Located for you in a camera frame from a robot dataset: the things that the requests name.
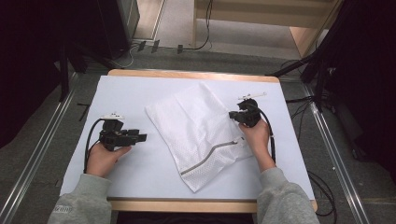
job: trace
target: floor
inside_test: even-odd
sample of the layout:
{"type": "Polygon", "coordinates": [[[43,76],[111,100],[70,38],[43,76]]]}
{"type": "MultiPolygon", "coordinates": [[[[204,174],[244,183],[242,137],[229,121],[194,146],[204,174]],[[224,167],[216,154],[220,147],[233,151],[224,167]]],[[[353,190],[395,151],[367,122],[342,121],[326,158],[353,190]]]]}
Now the floor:
{"type": "MultiPolygon", "coordinates": [[[[192,1],[166,0],[158,30],[148,32],[155,40],[160,40],[160,47],[175,48],[177,45],[191,45],[192,1]]],[[[198,22],[198,42],[206,38],[205,21],[198,22]]],[[[288,27],[245,24],[239,22],[210,22],[210,43],[199,52],[183,52],[177,54],[176,49],[159,49],[151,53],[146,47],[143,51],[131,51],[134,62],[130,69],[170,69],[230,72],[242,74],[268,74],[279,69],[288,60],[301,59],[291,38],[288,27]]],[[[131,61],[126,54],[118,63],[131,61]]],[[[12,223],[44,223],[51,207],[58,199],[64,171],[68,159],[73,154],[84,120],[79,121],[85,107],[78,104],[89,104],[95,93],[95,85],[99,77],[106,74],[106,69],[91,62],[87,74],[79,75],[75,96],[53,136],[47,154],[43,158],[30,188],[16,211],[12,223]]],[[[304,86],[298,79],[298,71],[281,78],[282,89],[287,99],[305,96],[304,86]]],[[[33,114],[25,124],[17,138],[9,145],[0,149],[1,181],[0,204],[5,203],[24,164],[29,161],[41,134],[45,131],[51,114],[58,106],[59,88],[33,114]]],[[[289,105],[293,114],[300,105],[289,105]]],[[[375,162],[360,162],[353,158],[351,147],[337,117],[331,110],[324,110],[324,118],[331,130],[332,137],[338,147],[350,178],[356,188],[369,220],[372,223],[396,223],[396,186],[389,178],[386,170],[375,162]]],[[[330,186],[336,197],[338,223],[366,223],[356,220],[351,212],[349,198],[341,185],[340,176],[334,171],[334,163],[318,130],[314,114],[306,111],[293,120],[296,134],[301,129],[300,146],[304,162],[308,170],[321,176],[330,186]]],[[[329,211],[329,201],[323,193],[313,185],[317,197],[319,212],[329,211]]],[[[333,223],[333,216],[320,217],[320,223],[333,223]]]]}

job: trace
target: white board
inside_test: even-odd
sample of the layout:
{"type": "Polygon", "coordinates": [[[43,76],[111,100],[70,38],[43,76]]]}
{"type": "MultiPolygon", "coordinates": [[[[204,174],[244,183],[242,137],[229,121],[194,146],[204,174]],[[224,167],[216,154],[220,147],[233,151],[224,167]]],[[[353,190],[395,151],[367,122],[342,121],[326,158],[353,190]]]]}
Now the white board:
{"type": "MultiPolygon", "coordinates": [[[[238,110],[239,97],[265,92],[257,97],[271,122],[276,144],[276,165],[290,182],[299,184],[310,200],[314,193],[293,130],[279,83],[204,80],[160,77],[101,77],[76,151],[69,163],[61,195],[71,192],[83,171],[84,150],[93,123],[101,116],[117,112],[125,117],[122,129],[139,129],[148,135],[123,156],[107,177],[112,181],[108,197],[150,199],[255,200],[262,190],[260,171],[254,157],[237,161],[212,181],[193,193],[182,181],[173,157],[145,112],[145,106],[170,94],[204,82],[230,110],[238,110]]],[[[91,144],[102,130],[100,122],[92,133],[91,144]]]]}

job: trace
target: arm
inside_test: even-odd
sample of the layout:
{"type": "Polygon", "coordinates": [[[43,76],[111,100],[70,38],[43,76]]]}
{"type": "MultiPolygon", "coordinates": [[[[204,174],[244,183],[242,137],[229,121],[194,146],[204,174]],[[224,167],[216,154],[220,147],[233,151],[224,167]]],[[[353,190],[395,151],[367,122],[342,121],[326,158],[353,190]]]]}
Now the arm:
{"type": "Polygon", "coordinates": [[[111,182],[105,176],[131,147],[107,151],[102,144],[93,146],[87,174],[81,175],[73,192],[63,195],[49,217],[49,223],[110,223],[111,204],[107,190],[111,182]]]}
{"type": "Polygon", "coordinates": [[[260,120],[253,128],[239,124],[261,171],[262,193],[257,199],[259,223],[318,223],[303,189],[290,183],[276,168],[268,152],[268,124],[260,120]]]}

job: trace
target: metal rail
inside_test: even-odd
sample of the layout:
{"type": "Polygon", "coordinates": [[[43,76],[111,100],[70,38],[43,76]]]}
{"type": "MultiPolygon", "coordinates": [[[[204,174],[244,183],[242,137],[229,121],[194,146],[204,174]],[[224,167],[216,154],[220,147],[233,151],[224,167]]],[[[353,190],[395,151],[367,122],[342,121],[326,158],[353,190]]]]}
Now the metal rail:
{"type": "MultiPolygon", "coordinates": [[[[312,89],[307,84],[304,84],[304,90],[306,96],[314,95],[312,89]]],[[[369,218],[363,208],[363,204],[361,202],[361,197],[355,189],[355,186],[352,182],[352,179],[349,176],[347,168],[344,165],[344,162],[341,158],[340,153],[338,152],[337,145],[335,144],[332,134],[330,133],[329,127],[327,126],[326,120],[323,115],[318,111],[315,104],[311,104],[311,110],[314,114],[315,120],[319,127],[320,133],[323,137],[326,148],[329,152],[329,156],[332,159],[332,164],[334,165],[335,172],[338,175],[338,179],[340,180],[341,187],[344,190],[346,195],[346,199],[349,203],[352,214],[357,223],[370,223],[369,218]]]]}
{"type": "Polygon", "coordinates": [[[35,150],[33,151],[20,177],[12,187],[11,192],[7,197],[6,203],[0,213],[0,223],[2,224],[11,223],[12,218],[14,218],[14,215],[17,212],[18,207],[20,206],[25,193],[28,190],[35,176],[35,172],[37,171],[41,161],[43,160],[47,152],[47,148],[50,144],[50,141],[53,135],[55,134],[56,130],[58,129],[58,126],[61,123],[62,118],[64,117],[64,113],[67,110],[67,107],[71,102],[71,99],[73,98],[75,92],[75,86],[77,82],[78,82],[78,74],[74,73],[73,76],[71,77],[70,92],[67,94],[64,101],[57,105],[55,112],[53,113],[45,131],[43,132],[43,134],[40,137],[40,140],[35,146],[35,150]]]}

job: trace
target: wire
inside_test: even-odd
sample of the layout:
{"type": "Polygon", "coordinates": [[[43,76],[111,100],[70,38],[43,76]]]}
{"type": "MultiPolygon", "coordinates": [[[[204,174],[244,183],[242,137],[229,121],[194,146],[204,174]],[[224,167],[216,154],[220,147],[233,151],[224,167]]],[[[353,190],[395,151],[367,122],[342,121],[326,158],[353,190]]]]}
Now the wire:
{"type": "Polygon", "coordinates": [[[276,162],[275,139],[274,139],[274,133],[273,133],[273,130],[271,127],[270,120],[267,118],[265,113],[262,112],[262,110],[260,108],[258,108],[256,105],[251,105],[251,104],[246,104],[246,105],[250,105],[250,106],[253,106],[254,108],[258,109],[260,111],[260,113],[264,116],[265,121],[268,124],[268,129],[270,131],[271,157],[272,157],[273,161],[276,162]]]}
{"type": "Polygon", "coordinates": [[[132,56],[132,50],[139,47],[138,44],[132,45],[131,48],[129,49],[129,55],[131,56],[131,62],[128,63],[127,65],[121,65],[119,63],[116,63],[115,61],[111,61],[112,63],[114,63],[115,65],[121,67],[121,68],[127,68],[129,66],[131,66],[134,63],[134,57],[132,56]]]}
{"type": "MultiPolygon", "coordinates": [[[[206,41],[205,43],[199,47],[199,48],[187,48],[187,49],[183,49],[183,50],[198,50],[203,48],[207,42],[209,42],[210,44],[210,49],[212,49],[212,42],[210,41],[209,37],[210,37],[210,30],[209,30],[209,25],[210,25],[210,17],[212,16],[212,7],[213,7],[213,0],[210,0],[209,3],[207,4],[207,8],[206,8],[206,17],[205,17],[205,23],[206,23],[206,30],[207,30],[207,34],[206,34],[206,41]]],[[[177,48],[169,48],[169,47],[158,47],[158,49],[177,49],[177,48]]]]}
{"type": "Polygon", "coordinates": [[[326,198],[329,200],[330,204],[332,205],[332,210],[330,212],[328,212],[326,214],[321,214],[321,213],[316,212],[317,216],[327,217],[331,213],[333,213],[334,214],[334,223],[337,223],[337,217],[338,217],[337,216],[337,209],[335,207],[335,199],[334,199],[334,195],[332,194],[332,190],[330,189],[329,185],[322,178],[320,178],[318,175],[315,175],[314,173],[312,173],[310,171],[307,171],[307,172],[308,172],[309,179],[312,180],[312,182],[314,182],[318,186],[318,188],[324,193],[324,195],[326,196],[326,198]],[[329,192],[326,191],[326,189],[323,188],[320,185],[320,183],[313,176],[315,178],[319,179],[326,186],[326,188],[327,188],[327,190],[329,192]]]}
{"type": "MultiPolygon", "coordinates": [[[[306,64],[306,63],[304,63],[304,62],[302,62],[301,60],[298,60],[298,59],[288,60],[288,61],[283,62],[283,63],[280,65],[279,69],[282,69],[283,66],[285,66],[286,63],[291,63],[291,62],[300,62],[301,66],[303,66],[304,64],[306,64]]],[[[300,67],[297,67],[297,71],[300,73],[300,75],[303,74],[303,73],[300,71],[300,67]]]]}
{"type": "Polygon", "coordinates": [[[92,148],[93,145],[94,145],[94,144],[93,144],[92,147],[88,148],[88,146],[90,145],[90,141],[91,141],[91,135],[92,135],[93,129],[95,128],[96,124],[99,123],[99,122],[102,121],[102,120],[103,120],[103,119],[98,119],[98,120],[92,125],[92,127],[91,127],[91,129],[90,129],[90,133],[88,134],[87,144],[85,145],[84,174],[87,173],[87,163],[88,163],[88,158],[90,157],[89,150],[91,150],[91,148],[92,148]]]}
{"type": "MultiPolygon", "coordinates": [[[[328,100],[328,94],[323,94],[322,97],[325,97],[324,98],[325,101],[328,100]]],[[[298,138],[297,138],[298,141],[300,141],[304,113],[305,113],[306,109],[312,103],[315,102],[315,99],[316,99],[315,96],[307,96],[307,97],[304,97],[304,98],[301,98],[301,99],[293,99],[293,100],[287,100],[286,101],[287,103],[304,102],[303,104],[301,104],[297,108],[297,110],[294,112],[294,114],[290,116],[291,119],[294,119],[297,115],[302,113],[302,115],[300,117],[299,133],[298,133],[298,138]]],[[[318,186],[318,188],[320,188],[320,190],[324,193],[324,195],[326,196],[326,198],[329,200],[330,204],[332,205],[332,210],[330,212],[328,212],[326,214],[316,213],[317,216],[326,217],[326,216],[329,216],[331,213],[333,213],[334,214],[334,223],[336,223],[337,222],[337,210],[336,210],[336,207],[335,207],[335,199],[334,199],[334,195],[332,194],[332,190],[330,189],[329,185],[322,178],[320,178],[318,175],[315,175],[314,173],[312,173],[310,171],[307,171],[307,172],[308,172],[309,179],[312,182],[314,182],[318,186]],[[327,188],[327,190],[325,188],[323,188],[321,186],[321,184],[313,176],[315,178],[319,179],[322,182],[322,184],[324,184],[324,186],[327,188]]]]}
{"type": "Polygon", "coordinates": [[[206,31],[207,31],[207,34],[206,34],[205,43],[199,48],[186,49],[186,50],[198,50],[198,49],[203,48],[206,45],[206,43],[207,43],[207,41],[209,40],[209,37],[210,37],[209,25],[210,25],[210,17],[212,16],[212,7],[213,7],[213,0],[210,0],[209,3],[207,4],[207,8],[206,8],[206,18],[205,19],[206,19],[206,31]]]}

